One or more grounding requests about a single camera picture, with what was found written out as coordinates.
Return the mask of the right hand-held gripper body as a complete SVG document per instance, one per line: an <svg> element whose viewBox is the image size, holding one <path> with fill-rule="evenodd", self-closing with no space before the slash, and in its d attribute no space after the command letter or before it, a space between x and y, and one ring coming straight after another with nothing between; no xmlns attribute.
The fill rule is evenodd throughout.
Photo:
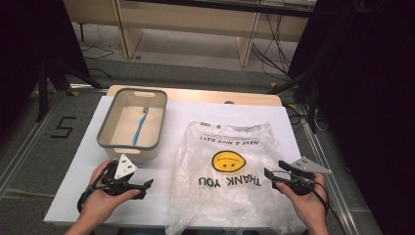
<svg viewBox="0 0 415 235"><path fill-rule="evenodd" d="M326 168L306 157L289 164L291 171L288 172L290 179L285 181L293 192L299 196L307 195L314 187L314 174L331 174L332 170Z"/></svg>

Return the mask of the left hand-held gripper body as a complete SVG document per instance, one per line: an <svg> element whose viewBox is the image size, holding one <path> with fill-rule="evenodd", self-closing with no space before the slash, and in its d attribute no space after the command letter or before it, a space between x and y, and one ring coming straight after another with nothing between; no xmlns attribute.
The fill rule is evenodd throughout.
<svg viewBox="0 0 415 235"><path fill-rule="evenodd" d="M118 160L113 160L109 164L104 173L102 179L104 191L111 196L117 196L132 190L128 180L136 170L137 166L125 154L122 154Z"/></svg>

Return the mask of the beige bin with grey rim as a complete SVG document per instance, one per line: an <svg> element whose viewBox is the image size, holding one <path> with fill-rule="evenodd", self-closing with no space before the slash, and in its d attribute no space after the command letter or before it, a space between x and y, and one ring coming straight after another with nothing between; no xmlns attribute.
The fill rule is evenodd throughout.
<svg viewBox="0 0 415 235"><path fill-rule="evenodd" d="M111 158L125 154L133 161L150 161L160 151L161 130L166 113L167 94L161 90L121 88L110 104L97 135L98 144ZM139 134L132 144L143 108L149 111Z"/></svg>

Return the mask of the blue toothbrush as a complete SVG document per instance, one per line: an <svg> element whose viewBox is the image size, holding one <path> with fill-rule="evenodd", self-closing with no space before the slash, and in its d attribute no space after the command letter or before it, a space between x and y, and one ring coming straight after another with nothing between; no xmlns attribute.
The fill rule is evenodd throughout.
<svg viewBox="0 0 415 235"><path fill-rule="evenodd" d="M148 107L144 107L143 108L143 116L140 118L139 122L138 122L138 127L136 129L136 132L133 136L133 140L132 140L132 144L135 146L138 142L138 138L139 138L139 134L140 131L142 129L142 126L146 120L147 114L148 114L149 108Z"/></svg>

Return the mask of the clear smiley face plastic bag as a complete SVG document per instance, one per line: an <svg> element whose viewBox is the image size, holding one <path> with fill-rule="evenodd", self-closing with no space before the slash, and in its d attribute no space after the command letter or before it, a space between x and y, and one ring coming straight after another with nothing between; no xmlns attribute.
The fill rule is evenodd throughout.
<svg viewBox="0 0 415 235"><path fill-rule="evenodd" d="M290 200L264 176L282 159L268 123L190 122L174 161L167 235L207 221L236 230L265 226L279 235L302 232Z"/></svg>

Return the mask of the person's right hand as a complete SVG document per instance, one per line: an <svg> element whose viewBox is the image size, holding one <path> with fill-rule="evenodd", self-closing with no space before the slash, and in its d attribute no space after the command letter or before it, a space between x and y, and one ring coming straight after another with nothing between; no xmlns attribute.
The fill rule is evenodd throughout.
<svg viewBox="0 0 415 235"><path fill-rule="evenodd" d="M296 214L306 228L323 224L327 226L325 206L314 193L299 196L284 183L277 183L276 186L292 202Z"/></svg>

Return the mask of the person's left hand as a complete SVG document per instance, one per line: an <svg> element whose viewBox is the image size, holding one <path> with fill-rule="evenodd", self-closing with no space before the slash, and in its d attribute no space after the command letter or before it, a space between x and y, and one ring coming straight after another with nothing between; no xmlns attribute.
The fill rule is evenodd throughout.
<svg viewBox="0 0 415 235"><path fill-rule="evenodd" d="M133 199L140 190L128 190L120 195L111 196L101 189L95 190L85 201L77 223L94 228L106 221L122 203Z"/></svg>

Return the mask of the black tripod stand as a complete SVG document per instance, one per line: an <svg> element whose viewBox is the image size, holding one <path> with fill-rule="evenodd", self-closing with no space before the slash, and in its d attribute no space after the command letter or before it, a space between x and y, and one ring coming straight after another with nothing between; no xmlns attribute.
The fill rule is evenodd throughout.
<svg viewBox="0 0 415 235"><path fill-rule="evenodd" d="M66 74L74 75L94 88L108 89L108 86L92 79L88 72L76 69L62 60L43 60L38 65L39 109L37 122L43 120L49 110L47 80L50 80L58 91L69 91L69 82L66 79Z"/></svg>
<svg viewBox="0 0 415 235"><path fill-rule="evenodd" d="M312 59L309 67L299 76L293 78L291 81L283 84L280 87L273 87L269 93L271 95L277 95L294 85L298 85L300 91L304 91L305 88L308 88L309 94L309 103L308 103L308 125L313 133L316 133L316 101L317 101L317 75L318 67L321 63L321 60L324 58L326 50L330 47L332 34L328 32L324 39L321 42L319 49L317 50L314 58Z"/></svg>

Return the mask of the black curtain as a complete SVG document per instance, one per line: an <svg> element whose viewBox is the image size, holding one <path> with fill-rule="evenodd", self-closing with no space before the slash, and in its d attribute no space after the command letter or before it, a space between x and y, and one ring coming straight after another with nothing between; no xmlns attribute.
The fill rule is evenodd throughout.
<svg viewBox="0 0 415 235"><path fill-rule="evenodd" d="M289 74L318 91L384 235L415 235L415 0L317 0Z"/></svg>
<svg viewBox="0 0 415 235"><path fill-rule="evenodd" d="M38 81L89 75L64 0L0 0L0 139Z"/></svg>

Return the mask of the light wooden desk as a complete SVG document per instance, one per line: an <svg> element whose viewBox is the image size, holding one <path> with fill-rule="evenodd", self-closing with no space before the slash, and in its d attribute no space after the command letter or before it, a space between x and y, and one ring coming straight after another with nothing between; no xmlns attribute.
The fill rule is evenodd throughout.
<svg viewBox="0 0 415 235"><path fill-rule="evenodd" d="M244 67L256 38L270 39L278 26L281 40L298 42L307 24L306 17L285 16L275 11L261 14L129 0L64 0L64 3L74 23L117 27L126 58L133 56L145 29L160 29L234 36L240 65Z"/></svg>

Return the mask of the metal floor rail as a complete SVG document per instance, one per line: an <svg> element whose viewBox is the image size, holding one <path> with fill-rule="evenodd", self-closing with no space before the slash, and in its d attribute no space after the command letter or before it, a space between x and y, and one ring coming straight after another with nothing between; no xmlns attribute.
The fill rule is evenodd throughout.
<svg viewBox="0 0 415 235"><path fill-rule="evenodd" d="M14 154L7 167L0 174L0 201L6 195L8 188L18 175L32 149L49 124L55 110L62 103L66 96L66 92L58 92L52 97L48 110L44 116L40 119L40 121L37 121L34 124L33 128L28 132L24 138L23 143Z"/></svg>
<svg viewBox="0 0 415 235"><path fill-rule="evenodd" d="M303 123L304 132L311 145L311 149L313 151L315 160L319 164L327 168L330 168L330 164L326 158L323 148L319 142L319 139L317 135L313 133L311 130L310 125L313 123L313 120L309 117ZM346 198L343 196L341 188L334 174L326 175L326 185L330 193L330 202L336 210L342 228L345 230L345 235L360 235L353 215L346 203Z"/></svg>

